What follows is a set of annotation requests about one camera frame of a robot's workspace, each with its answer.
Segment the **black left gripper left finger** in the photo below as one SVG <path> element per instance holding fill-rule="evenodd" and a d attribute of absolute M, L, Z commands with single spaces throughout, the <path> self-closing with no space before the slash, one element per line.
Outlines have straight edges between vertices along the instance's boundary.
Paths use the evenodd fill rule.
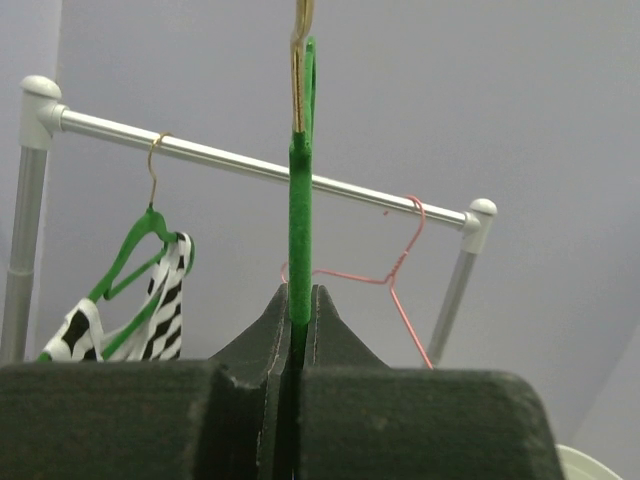
<path fill-rule="evenodd" d="M 207 360 L 1 371 L 5 479 L 288 479 L 288 292 Z"/>

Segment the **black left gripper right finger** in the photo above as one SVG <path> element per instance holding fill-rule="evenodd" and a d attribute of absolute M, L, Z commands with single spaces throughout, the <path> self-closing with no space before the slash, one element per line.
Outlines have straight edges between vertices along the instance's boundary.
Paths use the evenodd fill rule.
<path fill-rule="evenodd" d="M 543 403 L 504 371 L 393 368 L 312 291 L 299 394 L 300 479 L 558 479 Z"/>

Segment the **pink wire hanger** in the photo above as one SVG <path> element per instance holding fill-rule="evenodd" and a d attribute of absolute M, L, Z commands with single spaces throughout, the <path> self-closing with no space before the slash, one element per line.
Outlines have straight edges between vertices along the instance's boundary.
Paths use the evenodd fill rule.
<path fill-rule="evenodd" d="M 407 315 L 401 301 L 400 298 L 398 297 L 398 294 L 396 292 L 396 283 L 397 283 L 397 276 L 404 264 L 404 262 L 406 261 L 407 257 L 409 256 L 409 253 L 412 249 L 412 247 L 415 245 L 416 241 L 419 239 L 425 224 L 426 224 L 426 210 L 424 208 L 424 206 L 422 205 L 422 202 L 420 201 L 420 199 L 414 195 L 407 195 L 406 198 L 408 200 L 410 200 L 413 203 L 413 206 L 416 207 L 418 209 L 418 213 L 420 215 L 420 223 L 415 231 L 415 233 L 413 234 L 413 236 L 411 237 L 411 240 L 408 242 L 408 244 L 405 246 L 405 248 L 403 249 L 403 252 L 401 253 L 401 255 L 397 258 L 395 264 L 393 265 L 393 267 L 389 270 L 389 272 L 386 274 L 386 276 L 383 279 L 375 279 L 375 278 L 370 278 L 370 277 L 365 277 L 365 276 L 361 276 L 361 275 L 354 275 L 354 274 L 349 274 L 349 273 L 344 273 L 344 272 L 339 272 L 339 271 L 334 271 L 334 270 L 329 270 L 329 269 L 324 269 L 324 268 L 314 268 L 311 270 L 311 276 L 315 276 L 318 274 L 323 274 L 323 275 L 329 275 L 332 277 L 337 277 L 337 278 L 342 278 L 342 279 L 347 279 L 347 280 L 351 280 L 351 281 L 356 281 L 356 282 L 360 282 L 360 283 L 366 283 L 366 284 L 372 284 L 372 285 L 386 285 L 388 287 L 389 290 L 389 294 L 391 296 L 391 299 L 415 345 L 415 347 L 417 348 L 425 366 L 429 369 L 429 370 L 433 370 L 434 369 L 434 365 L 432 363 L 432 361 L 430 360 L 418 334 L 415 331 L 415 328 L 413 326 L 413 324 L 411 323 L 409 316 Z"/>

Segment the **green velvet hanger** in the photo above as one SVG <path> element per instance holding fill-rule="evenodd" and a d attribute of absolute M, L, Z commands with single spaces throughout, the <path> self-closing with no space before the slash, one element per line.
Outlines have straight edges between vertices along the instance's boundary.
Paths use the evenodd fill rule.
<path fill-rule="evenodd" d="M 288 307 L 291 323 L 292 477 L 299 479 L 299 393 L 311 319 L 312 154 L 315 105 L 314 2 L 296 3 L 290 37 L 292 135 L 289 147 Z"/>

